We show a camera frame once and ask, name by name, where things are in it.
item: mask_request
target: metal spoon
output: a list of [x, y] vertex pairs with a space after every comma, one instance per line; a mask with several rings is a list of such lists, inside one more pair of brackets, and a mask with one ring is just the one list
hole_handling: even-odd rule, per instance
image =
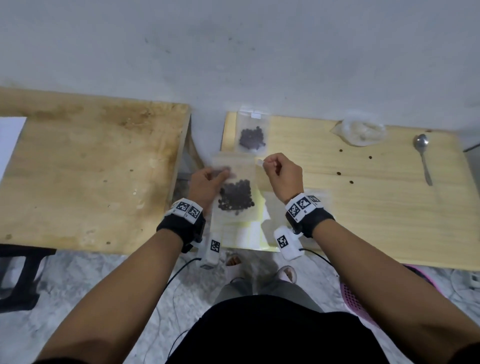
[[432, 178], [430, 177], [430, 173], [428, 172], [427, 162], [425, 161], [425, 150], [427, 150], [428, 146], [428, 138], [425, 134], [420, 134], [415, 137], [413, 140], [413, 146], [416, 150], [420, 153], [421, 162], [423, 163], [423, 172], [425, 173], [425, 179], [427, 180], [427, 184], [429, 186], [433, 186]]

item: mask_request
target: plastic bag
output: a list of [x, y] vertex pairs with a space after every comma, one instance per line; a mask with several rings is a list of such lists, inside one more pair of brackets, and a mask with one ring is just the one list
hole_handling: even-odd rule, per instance
[[354, 146], [369, 146], [383, 141], [387, 130], [372, 117], [362, 113], [352, 113], [331, 130]]
[[220, 152], [212, 158], [215, 170], [230, 169], [220, 194], [213, 203], [212, 218], [222, 223], [255, 220], [259, 206], [252, 198], [255, 187], [255, 158], [246, 153]]
[[241, 153], [266, 155], [270, 113], [242, 106], [237, 112], [234, 150]]

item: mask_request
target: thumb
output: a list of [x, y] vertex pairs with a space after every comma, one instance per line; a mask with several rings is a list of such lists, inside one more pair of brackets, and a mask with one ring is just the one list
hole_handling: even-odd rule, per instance
[[221, 171], [218, 176], [212, 179], [212, 183], [216, 188], [219, 188], [223, 182], [227, 180], [227, 178], [230, 176], [230, 171], [225, 169]]
[[276, 173], [275, 162], [264, 162], [264, 170], [268, 176], [268, 179], [270, 180], [270, 183], [272, 183], [273, 179], [278, 177]]

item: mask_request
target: pink basket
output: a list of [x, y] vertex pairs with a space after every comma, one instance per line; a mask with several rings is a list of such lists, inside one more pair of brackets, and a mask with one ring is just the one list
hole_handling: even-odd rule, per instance
[[[414, 266], [411, 266], [411, 265], [408, 265], [408, 264], [404, 264], [404, 266], [411, 270], [413, 273], [415, 273], [417, 276], [423, 278], [424, 280], [426, 280], [428, 283], [430, 283], [432, 286], [435, 287], [435, 289], [442, 293], [437, 285], [433, 282], [433, 280], [431, 278], [429, 278], [427, 276], [427, 274], [422, 271], [421, 269], [418, 269], [417, 267], [414, 267]], [[377, 327], [379, 327], [376, 322], [370, 317], [370, 315], [367, 313], [367, 311], [365, 311], [365, 309], [363, 308], [363, 306], [361, 305], [361, 303], [358, 301], [357, 297], [353, 294], [353, 292], [346, 286], [346, 284], [340, 282], [340, 291], [342, 293], [342, 298], [343, 298], [343, 301], [345, 302], [345, 304], [347, 305], [347, 307], [350, 309], [350, 311], [352, 311], [354, 314], [356, 314], [358, 317], [361, 317], [363, 318], [364, 320], [370, 322], [372, 325], [375, 325]]]

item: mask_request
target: plywood board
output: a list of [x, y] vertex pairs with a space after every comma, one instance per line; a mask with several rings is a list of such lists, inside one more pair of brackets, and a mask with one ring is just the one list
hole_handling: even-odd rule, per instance
[[[228, 113], [222, 150], [233, 150], [235, 119]], [[274, 116], [268, 154], [301, 165], [306, 188], [330, 193], [339, 223], [398, 261], [480, 270], [480, 198], [456, 135], [388, 127], [383, 143], [354, 147], [330, 132], [335, 123]], [[425, 132], [433, 187], [412, 145]], [[260, 189], [271, 191], [257, 172]]]
[[129, 254], [170, 206], [185, 104], [0, 88], [27, 116], [0, 184], [3, 243]]

